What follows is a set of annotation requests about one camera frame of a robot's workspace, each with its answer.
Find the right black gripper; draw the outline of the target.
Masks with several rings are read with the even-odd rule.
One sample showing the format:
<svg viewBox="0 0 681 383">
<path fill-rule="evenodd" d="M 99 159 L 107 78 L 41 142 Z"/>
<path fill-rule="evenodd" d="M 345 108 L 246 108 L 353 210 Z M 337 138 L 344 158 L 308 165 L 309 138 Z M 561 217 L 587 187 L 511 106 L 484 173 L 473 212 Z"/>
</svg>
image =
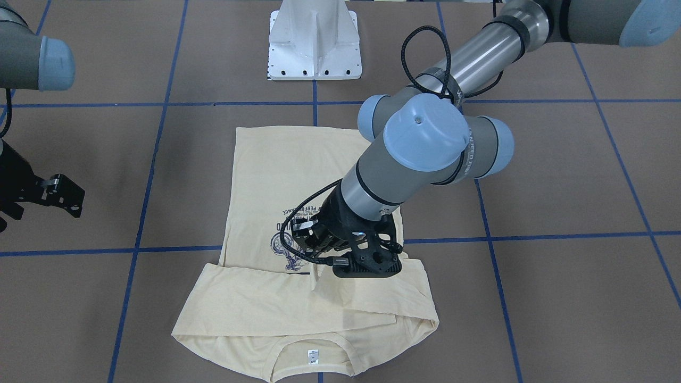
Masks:
<svg viewBox="0 0 681 383">
<path fill-rule="evenodd" d="M 37 201 L 37 176 L 30 164 L 2 140 L 1 211 L 12 220 L 20 220 L 24 208 L 20 203 Z"/>
</svg>

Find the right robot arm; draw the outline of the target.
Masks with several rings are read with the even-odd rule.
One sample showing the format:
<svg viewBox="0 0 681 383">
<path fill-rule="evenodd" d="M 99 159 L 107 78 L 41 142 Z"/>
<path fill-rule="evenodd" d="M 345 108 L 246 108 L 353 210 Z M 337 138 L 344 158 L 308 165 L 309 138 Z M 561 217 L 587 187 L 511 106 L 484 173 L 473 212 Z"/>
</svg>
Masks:
<svg viewBox="0 0 681 383">
<path fill-rule="evenodd" d="M 65 42 L 35 34 L 7 1 L 1 2 L 1 10 L 1 88 L 7 105 L 4 137 L 12 123 L 11 91 L 68 90 L 74 82 L 75 63 Z M 55 206 L 73 218 L 81 217 L 85 191 L 75 182 L 61 173 L 49 179 L 35 175 L 31 165 L 5 139 L 1 153 L 2 231 L 7 228 L 5 218 L 22 218 L 21 203 Z"/>
</svg>

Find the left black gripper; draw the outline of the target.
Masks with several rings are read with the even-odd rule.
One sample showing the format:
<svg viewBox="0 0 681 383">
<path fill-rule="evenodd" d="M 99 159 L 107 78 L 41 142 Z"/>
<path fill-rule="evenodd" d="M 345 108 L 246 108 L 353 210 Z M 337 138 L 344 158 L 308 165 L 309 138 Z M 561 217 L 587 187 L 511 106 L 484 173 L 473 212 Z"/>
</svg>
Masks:
<svg viewBox="0 0 681 383">
<path fill-rule="evenodd" d="M 336 187 L 323 203 L 317 222 L 341 241 L 333 246 L 335 250 L 348 247 L 342 260 L 332 262 L 336 276 L 392 277 L 402 271 L 399 255 L 403 247 L 392 214 L 380 215 L 378 221 L 365 220 L 351 211 Z"/>
</svg>

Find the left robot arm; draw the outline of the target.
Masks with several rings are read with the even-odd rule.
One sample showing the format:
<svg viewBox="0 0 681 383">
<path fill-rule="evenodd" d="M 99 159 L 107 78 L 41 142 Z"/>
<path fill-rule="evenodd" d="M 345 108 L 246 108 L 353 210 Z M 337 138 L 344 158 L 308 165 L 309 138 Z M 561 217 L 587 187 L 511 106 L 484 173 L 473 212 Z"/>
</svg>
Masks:
<svg viewBox="0 0 681 383">
<path fill-rule="evenodd" d="M 338 277 L 394 276 L 402 269 L 394 211 L 426 185 L 483 178 L 513 156 L 508 126 L 465 116 L 465 99 L 547 43 L 656 46 L 678 29 L 679 1 L 508 1 L 455 51 L 440 29 L 414 29 L 400 52 L 409 84 L 362 104 L 358 129 L 370 145 L 325 187 L 330 194 L 316 215 L 285 220 L 282 245 Z"/>
</svg>

